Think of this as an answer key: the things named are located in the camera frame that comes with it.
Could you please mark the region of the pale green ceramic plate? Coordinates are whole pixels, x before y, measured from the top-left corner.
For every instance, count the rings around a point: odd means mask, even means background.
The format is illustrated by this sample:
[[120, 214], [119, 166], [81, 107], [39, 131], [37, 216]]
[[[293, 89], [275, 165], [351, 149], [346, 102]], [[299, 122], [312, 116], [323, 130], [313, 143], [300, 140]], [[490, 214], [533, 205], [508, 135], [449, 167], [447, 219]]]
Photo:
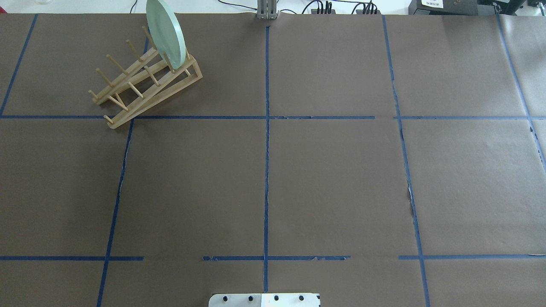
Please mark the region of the pale green ceramic plate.
[[186, 43], [178, 18], [165, 0], [146, 2], [148, 29], [160, 56], [177, 70], [186, 61]]

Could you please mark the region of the wooden dish rack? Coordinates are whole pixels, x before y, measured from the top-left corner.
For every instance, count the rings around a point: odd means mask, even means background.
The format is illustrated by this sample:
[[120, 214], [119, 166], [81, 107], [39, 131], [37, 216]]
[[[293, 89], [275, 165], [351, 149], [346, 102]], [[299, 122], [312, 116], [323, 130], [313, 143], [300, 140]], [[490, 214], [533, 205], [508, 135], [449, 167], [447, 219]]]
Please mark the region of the wooden dish rack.
[[203, 78], [201, 68], [191, 54], [185, 51], [182, 66], [174, 68], [166, 52], [160, 52], [156, 47], [150, 31], [145, 26], [142, 29], [151, 44], [148, 51], [142, 55], [137, 54], [132, 42], [127, 40], [136, 61], [124, 68], [113, 56], [107, 55], [107, 59], [117, 66], [120, 74], [110, 80], [103, 71], [96, 68], [96, 72], [107, 85], [99, 93], [88, 91], [96, 105], [111, 102], [121, 109], [114, 117], [103, 115], [112, 130]]

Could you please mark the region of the black box top right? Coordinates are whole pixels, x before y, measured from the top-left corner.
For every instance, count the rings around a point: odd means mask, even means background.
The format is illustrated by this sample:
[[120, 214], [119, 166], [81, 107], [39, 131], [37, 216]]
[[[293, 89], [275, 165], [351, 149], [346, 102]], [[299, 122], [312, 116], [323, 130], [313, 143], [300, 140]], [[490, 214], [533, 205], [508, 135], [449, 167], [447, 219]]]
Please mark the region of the black box top right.
[[526, 0], [412, 0], [408, 15], [514, 15]]

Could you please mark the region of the aluminium frame post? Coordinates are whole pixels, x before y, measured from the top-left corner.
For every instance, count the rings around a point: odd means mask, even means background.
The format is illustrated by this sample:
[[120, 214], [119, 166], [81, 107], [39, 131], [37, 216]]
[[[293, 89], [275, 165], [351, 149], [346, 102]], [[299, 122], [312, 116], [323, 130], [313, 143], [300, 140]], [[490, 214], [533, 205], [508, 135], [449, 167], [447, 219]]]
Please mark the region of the aluminium frame post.
[[275, 20], [278, 18], [277, 8], [278, 0], [258, 0], [257, 1], [257, 19]]

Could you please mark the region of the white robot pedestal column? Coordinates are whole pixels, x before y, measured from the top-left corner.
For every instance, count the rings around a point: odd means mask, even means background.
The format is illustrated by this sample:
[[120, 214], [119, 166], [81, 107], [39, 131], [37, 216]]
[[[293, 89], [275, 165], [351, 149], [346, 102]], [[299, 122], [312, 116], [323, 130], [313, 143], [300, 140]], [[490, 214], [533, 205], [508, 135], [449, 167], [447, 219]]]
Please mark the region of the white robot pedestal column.
[[317, 293], [230, 293], [214, 294], [209, 307], [320, 307]]

